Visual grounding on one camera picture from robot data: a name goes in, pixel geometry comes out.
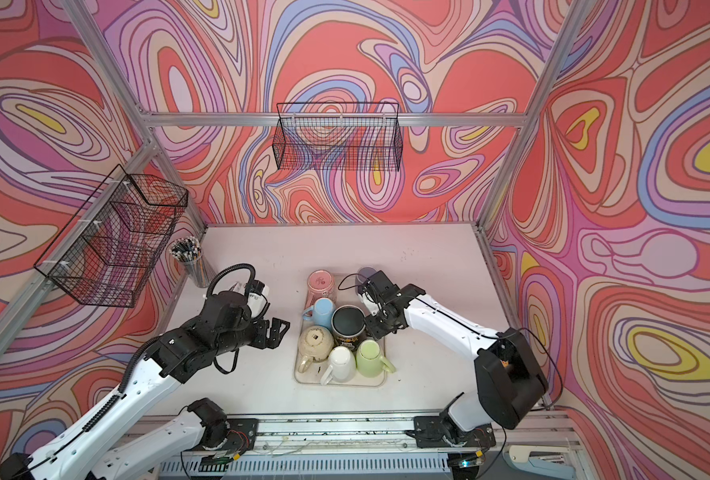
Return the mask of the black mug red inside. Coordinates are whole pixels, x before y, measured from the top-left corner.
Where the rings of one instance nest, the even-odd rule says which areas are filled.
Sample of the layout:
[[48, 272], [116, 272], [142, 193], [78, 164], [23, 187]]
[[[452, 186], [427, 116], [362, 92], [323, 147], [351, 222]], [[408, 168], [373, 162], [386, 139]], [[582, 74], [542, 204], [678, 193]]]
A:
[[331, 319], [331, 328], [338, 346], [355, 351], [366, 339], [365, 315], [353, 305], [338, 307]]

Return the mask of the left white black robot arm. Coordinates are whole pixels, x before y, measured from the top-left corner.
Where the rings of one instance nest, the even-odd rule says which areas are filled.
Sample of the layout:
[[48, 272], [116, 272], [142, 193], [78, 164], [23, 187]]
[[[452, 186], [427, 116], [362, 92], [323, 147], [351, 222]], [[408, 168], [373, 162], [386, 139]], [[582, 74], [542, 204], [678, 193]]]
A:
[[113, 445], [145, 413], [199, 371], [227, 371], [218, 356], [243, 347], [275, 349], [290, 328], [265, 319], [262, 294], [209, 294], [195, 317], [146, 341], [129, 360], [120, 383], [62, 434], [31, 454], [13, 453], [0, 464], [2, 479], [133, 478], [175, 452], [202, 447], [221, 450], [234, 430], [218, 405], [203, 398], [175, 420], [118, 452]]

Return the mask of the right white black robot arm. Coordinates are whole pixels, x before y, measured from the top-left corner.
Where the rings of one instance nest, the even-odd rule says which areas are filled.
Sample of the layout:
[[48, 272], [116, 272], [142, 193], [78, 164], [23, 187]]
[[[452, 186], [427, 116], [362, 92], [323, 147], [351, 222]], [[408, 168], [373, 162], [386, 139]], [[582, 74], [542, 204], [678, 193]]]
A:
[[357, 292], [373, 338], [414, 329], [473, 363], [476, 392], [454, 397], [436, 417], [437, 432], [419, 435], [419, 442], [463, 445], [492, 423], [513, 430], [547, 394], [548, 380], [522, 332], [481, 326], [414, 284], [398, 286], [381, 270], [362, 277]]

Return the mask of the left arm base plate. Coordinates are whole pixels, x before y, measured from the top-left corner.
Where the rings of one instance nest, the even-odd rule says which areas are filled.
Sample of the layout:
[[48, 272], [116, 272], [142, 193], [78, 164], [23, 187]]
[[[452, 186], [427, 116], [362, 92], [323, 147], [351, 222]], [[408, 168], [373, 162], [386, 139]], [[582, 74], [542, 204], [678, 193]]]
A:
[[188, 450], [245, 453], [256, 441], [258, 418], [239, 417], [207, 423], [200, 440]]

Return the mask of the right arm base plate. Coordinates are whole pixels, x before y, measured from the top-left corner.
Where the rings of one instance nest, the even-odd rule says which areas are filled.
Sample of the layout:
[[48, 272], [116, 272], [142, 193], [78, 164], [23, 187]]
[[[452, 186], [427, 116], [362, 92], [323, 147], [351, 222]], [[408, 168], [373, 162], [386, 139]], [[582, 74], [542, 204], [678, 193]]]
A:
[[405, 434], [414, 439], [419, 448], [475, 448], [486, 452], [497, 445], [490, 424], [463, 431], [449, 417], [441, 415], [415, 416], [413, 427]]

